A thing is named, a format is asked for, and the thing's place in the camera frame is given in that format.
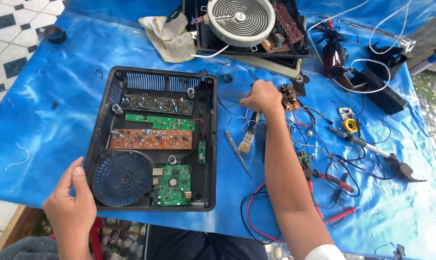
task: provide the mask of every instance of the hand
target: hand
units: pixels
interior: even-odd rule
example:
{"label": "hand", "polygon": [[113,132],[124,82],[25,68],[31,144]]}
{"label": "hand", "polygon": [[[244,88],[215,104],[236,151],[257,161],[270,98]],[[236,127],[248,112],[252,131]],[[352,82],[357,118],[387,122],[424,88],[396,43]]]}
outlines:
{"label": "hand", "polygon": [[[56,235],[61,259],[91,258],[88,234],[96,218],[96,205],[80,167],[82,162],[80,157],[67,168],[42,205]],[[69,195],[72,185],[75,197]]]}
{"label": "hand", "polygon": [[239,104],[256,112],[268,113],[272,110],[284,111],[281,105],[282,93],[270,81],[257,80],[247,98]]}

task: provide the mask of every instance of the cooling fan grille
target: cooling fan grille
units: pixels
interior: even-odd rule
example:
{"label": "cooling fan grille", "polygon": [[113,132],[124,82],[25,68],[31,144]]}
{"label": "cooling fan grille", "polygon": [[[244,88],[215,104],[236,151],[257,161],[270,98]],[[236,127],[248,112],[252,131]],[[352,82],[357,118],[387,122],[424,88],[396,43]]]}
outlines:
{"label": "cooling fan grille", "polygon": [[269,25],[267,12],[256,0],[217,1],[212,14],[223,30],[241,37],[256,36]]}
{"label": "cooling fan grille", "polygon": [[93,178],[93,194],[106,206],[135,203],[152,186],[152,166],[140,155],[123,152],[106,158]]}

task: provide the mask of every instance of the table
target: table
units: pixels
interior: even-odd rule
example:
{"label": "table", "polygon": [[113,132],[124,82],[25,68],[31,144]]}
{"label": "table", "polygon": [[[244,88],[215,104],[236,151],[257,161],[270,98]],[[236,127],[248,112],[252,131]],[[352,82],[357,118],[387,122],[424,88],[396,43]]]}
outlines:
{"label": "table", "polygon": [[[250,154],[244,156],[253,174],[253,181],[250,181],[233,154],[224,131],[230,131],[236,142],[244,137],[244,131],[240,129],[245,123],[241,117],[246,109],[239,107],[234,94],[250,89],[249,85],[254,81],[250,71],[259,78],[273,81],[276,86],[288,83],[288,80],[222,56],[195,58],[177,64],[164,63],[143,30],[66,11],[59,17],[56,26],[66,31],[67,41],[60,45],[41,43],[0,103],[0,199],[41,207],[62,172],[77,157],[85,156],[108,71],[113,66],[195,73],[206,69],[216,76],[231,73],[234,77],[232,83],[219,86],[221,101],[231,111],[232,121],[225,126],[229,117],[219,105],[215,209],[210,212],[99,212],[98,216],[249,237],[240,219],[239,206],[245,195],[264,182],[261,150],[264,134],[261,128],[257,128]],[[364,31],[360,33],[362,36],[368,35]],[[347,47],[350,60],[366,56],[364,45]],[[92,74],[97,69],[103,71],[103,78],[100,74]],[[304,72],[311,82],[306,85],[307,96],[302,101],[305,105],[326,111],[325,115],[334,121],[334,127],[339,128],[339,105],[330,101],[346,102],[359,111],[362,106],[361,95],[344,93],[318,71],[319,61],[315,58],[306,61]],[[412,184],[399,180],[380,181],[350,167],[359,183],[361,196],[348,198],[346,207],[360,205],[361,208],[342,224],[329,227],[329,231],[336,245],[346,253],[372,256],[374,248],[392,241],[404,245],[406,255],[412,259],[436,259],[434,151],[429,138],[421,130],[424,121],[405,66],[391,86],[408,100],[409,105],[396,115],[385,116],[385,124],[390,126],[392,134],[386,142],[377,146],[393,151],[401,161],[414,169],[415,178],[428,181]],[[53,110],[54,102],[58,105]],[[307,117],[300,114],[300,120],[307,120]],[[361,116],[366,140],[378,142],[388,135],[381,120],[382,111],[366,98],[365,112]],[[327,123],[319,120],[316,131],[330,152],[350,158],[358,155],[360,150],[357,147],[327,131],[325,125]],[[25,151],[19,149],[17,143],[30,152],[29,159],[6,171],[7,165],[26,158]],[[322,146],[317,138],[311,138],[309,143]],[[310,148],[309,152],[316,153],[314,148]],[[327,157],[322,152],[316,153],[316,157],[313,167],[324,171]],[[359,165],[375,172],[381,169],[370,152]],[[343,171],[333,169],[330,173],[341,176]],[[319,204],[330,204],[335,189],[329,183],[317,180],[314,189]],[[325,217],[340,211],[339,206],[322,210]],[[261,231],[272,235],[278,233],[267,198],[258,197],[254,200],[250,214],[252,223]],[[377,251],[377,256],[392,259],[392,250],[391,246],[382,247]]]}

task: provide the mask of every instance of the person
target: person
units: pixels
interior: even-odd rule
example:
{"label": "person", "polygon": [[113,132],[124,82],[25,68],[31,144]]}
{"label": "person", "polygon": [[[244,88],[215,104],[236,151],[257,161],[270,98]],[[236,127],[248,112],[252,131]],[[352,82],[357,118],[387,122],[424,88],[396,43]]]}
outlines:
{"label": "person", "polygon": [[[316,212],[305,175],[287,131],[282,94],[272,82],[257,80],[242,106],[260,111],[267,124],[265,181],[274,214],[294,259],[344,260]],[[80,165],[74,161],[43,203],[61,260],[89,260],[88,233],[96,206]],[[71,185],[75,197],[69,195]],[[267,259],[255,240],[150,225],[146,259]]]}

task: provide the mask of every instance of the red chair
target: red chair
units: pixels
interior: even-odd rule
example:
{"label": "red chair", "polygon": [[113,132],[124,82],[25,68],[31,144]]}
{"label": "red chair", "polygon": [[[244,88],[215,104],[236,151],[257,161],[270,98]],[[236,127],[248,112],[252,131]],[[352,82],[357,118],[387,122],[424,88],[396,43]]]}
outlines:
{"label": "red chair", "polygon": [[[98,229],[103,227],[103,220],[100,217],[96,217],[95,222],[90,229],[91,245],[93,247],[93,256],[95,260],[103,260],[103,254],[101,252],[101,243],[99,241]],[[56,239],[54,234],[48,236],[49,238]]]}

